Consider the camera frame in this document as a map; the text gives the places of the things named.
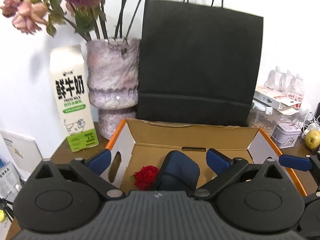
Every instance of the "gray ribbed surface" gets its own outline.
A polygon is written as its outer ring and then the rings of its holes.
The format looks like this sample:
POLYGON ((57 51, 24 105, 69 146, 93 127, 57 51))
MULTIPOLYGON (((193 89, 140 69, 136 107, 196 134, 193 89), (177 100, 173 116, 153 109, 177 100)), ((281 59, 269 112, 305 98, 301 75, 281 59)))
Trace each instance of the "gray ribbed surface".
POLYGON ((14 240, 245 240, 303 239, 295 232, 259 236, 225 223, 208 202, 185 192, 133 191, 124 200, 109 201, 84 227, 58 235, 22 231, 14 240))

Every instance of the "vase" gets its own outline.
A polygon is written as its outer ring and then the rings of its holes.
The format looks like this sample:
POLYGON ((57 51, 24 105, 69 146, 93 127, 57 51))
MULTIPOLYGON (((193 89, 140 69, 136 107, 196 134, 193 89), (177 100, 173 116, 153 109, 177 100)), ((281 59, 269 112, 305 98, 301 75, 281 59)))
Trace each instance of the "vase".
POLYGON ((90 103, 99 109, 101 135, 110 139, 122 118, 135 118, 140 40, 87 43, 90 103))

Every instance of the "blue object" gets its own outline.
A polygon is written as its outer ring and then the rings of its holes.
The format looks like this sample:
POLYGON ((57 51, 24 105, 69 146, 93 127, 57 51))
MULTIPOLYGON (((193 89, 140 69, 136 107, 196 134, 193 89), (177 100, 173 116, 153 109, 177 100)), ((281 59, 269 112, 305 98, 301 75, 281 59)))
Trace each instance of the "blue object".
POLYGON ((0 159, 0 168, 3 168, 5 166, 5 163, 0 159))
POLYGON ((283 154, 279 157, 279 163, 281 166, 299 171, 309 171, 312 169, 312 163, 308 158, 283 154))
POLYGON ((180 151, 167 154, 155 180, 155 190, 192 191, 196 189, 200 168, 180 151))
POLYGON ((206 160, 209 168, 218 176, 229 169, 233 164, 233 160, 213 148, 207 151, 206 160))
POLYGON ((108 149, 102 150, 88 160, 85 165, 95 174, 101 175, 111 164, 111 152, 108 149))

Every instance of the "yellow ball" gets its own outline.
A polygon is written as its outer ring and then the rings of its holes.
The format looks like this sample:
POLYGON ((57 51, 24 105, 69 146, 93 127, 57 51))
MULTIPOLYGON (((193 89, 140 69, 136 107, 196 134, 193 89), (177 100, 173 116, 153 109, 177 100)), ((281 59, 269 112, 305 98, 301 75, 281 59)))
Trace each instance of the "yellow ball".
POLYGON ((3 222, 4 220, 5 220, 5 214, 3 210, 0 210, 0 223, 3 222))

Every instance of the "cow illustration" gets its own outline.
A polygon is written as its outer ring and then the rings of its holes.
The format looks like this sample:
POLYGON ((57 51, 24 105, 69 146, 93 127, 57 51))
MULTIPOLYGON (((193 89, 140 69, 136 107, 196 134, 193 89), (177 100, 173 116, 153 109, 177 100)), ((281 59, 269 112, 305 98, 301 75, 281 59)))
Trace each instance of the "cow illustration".
POLYGON ((67 128, 67 131, 70 135, 74 135, 76 133, 81 133, 84 130, 85 121, 82 119, 78 119, 78 121, 66 124, 66 119, 64 120, 64 125, 67 128))

